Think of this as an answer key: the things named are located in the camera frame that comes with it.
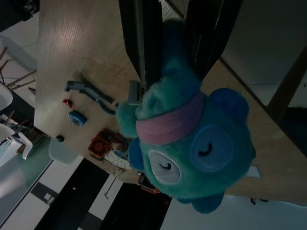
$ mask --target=teal plush toy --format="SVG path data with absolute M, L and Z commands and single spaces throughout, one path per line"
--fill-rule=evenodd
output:
M 218 89 L 206 96 L 200 86 L 185 51 L 184 23 L 166 21 L 161 80 L 140 105 L 121 104 L 117 118 L 121 132 L 135 138 L 129 148 L 132 166 L 161 192 L 210 213 L 256 153 L 242 95 Z

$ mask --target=wooden table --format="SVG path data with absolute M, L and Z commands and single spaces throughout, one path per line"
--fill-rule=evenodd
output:
M 85 158 L 113 173 L 113 168 L 90 157 L 87 147 L 104 127 L 118 130 L 116 119 L 98 104 L 77 92 L 65 92 L 68 80 L 82 74 L 102 92 L 125 101 L 129 80 L 137 80 L 124 48 L 117 0 L 44 0 L 40 6 L 39 59 L 35 126 L 55 137 Z M 228 87 L 241 92 L 250 106 L 248 126 L 257 158 L 253 162 L 262 178 L 245 178 L 227 193 L 253 198 L 307 203 L 307 159 L 260 104 L 236 78 L 217 62 L 205 78 L 202 90 L 210 93 Z M 70 97 L 88 121 L 78 127 L 67 120 L 69 108 L 62 100 Z M 135 183 L 136 171 L 119 176 Z

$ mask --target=floor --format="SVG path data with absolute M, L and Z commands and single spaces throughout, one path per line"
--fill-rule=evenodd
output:
M 38 56 L 38 22 L 39 13 L 26 22 L 19 22 L 0 33 L 0 52 L 8 47 L 7 54 L 0 61 L 10 60 L 2 71 L 6 83 L 10 83 L 36 69 Z M 19 82 L 23 84 L 36 78 L 36 74 Z M 28 90 L 35 89 L 36 83 L 31 83 L 15 90 L 20 97 L 35 107 L 35 96 Z

